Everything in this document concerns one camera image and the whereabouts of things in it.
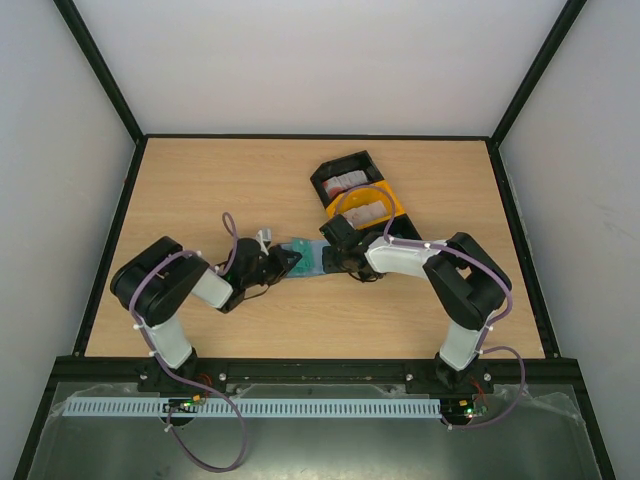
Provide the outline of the teal card holder wallet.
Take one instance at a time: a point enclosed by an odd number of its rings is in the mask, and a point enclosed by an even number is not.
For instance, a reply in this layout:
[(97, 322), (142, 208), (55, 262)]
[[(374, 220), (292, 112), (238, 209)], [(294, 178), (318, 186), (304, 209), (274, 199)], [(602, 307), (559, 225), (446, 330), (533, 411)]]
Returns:
[(323, 266), (323, 250), (328, 247), (326, 240), (309, 240), (293, 238), (289, 243), (283, 243), (281, 247), (287, 251), (301, 254), (301, 259), (287, 274), (288, 278), (310, 278), (325, 275)]

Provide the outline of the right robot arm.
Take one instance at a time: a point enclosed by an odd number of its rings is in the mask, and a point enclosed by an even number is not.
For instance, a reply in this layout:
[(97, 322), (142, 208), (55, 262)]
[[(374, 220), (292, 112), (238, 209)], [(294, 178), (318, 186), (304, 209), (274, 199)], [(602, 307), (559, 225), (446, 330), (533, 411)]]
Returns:
[(478, 242), (464, 232), (426, 241), (393, 235), (389, 227), (358, 230), (342, 215), (328, 220), (320, 233), (333, 266), (363, 283), (387, 274), (430, 283), (449, 318), (434, 376), (450, 392), (466, 385), (493, 324), (513, 308), (511, 280)]

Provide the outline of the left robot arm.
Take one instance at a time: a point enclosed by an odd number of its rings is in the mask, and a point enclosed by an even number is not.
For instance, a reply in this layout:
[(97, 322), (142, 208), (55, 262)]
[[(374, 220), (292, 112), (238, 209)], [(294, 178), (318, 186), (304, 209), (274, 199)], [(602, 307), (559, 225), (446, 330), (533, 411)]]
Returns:
[(164, 373), (173, 380), (195, 380), (195, 348), (187, 339), (178, 312), (194, 296), (227, 314), (249, 299), (247, 291), (269, 289), (284, 279), (303, 255), (279, 244), (238, 239), (229, 262), (220, 267), (163, 236), (122, 266), (110, 291), (127, 309)]

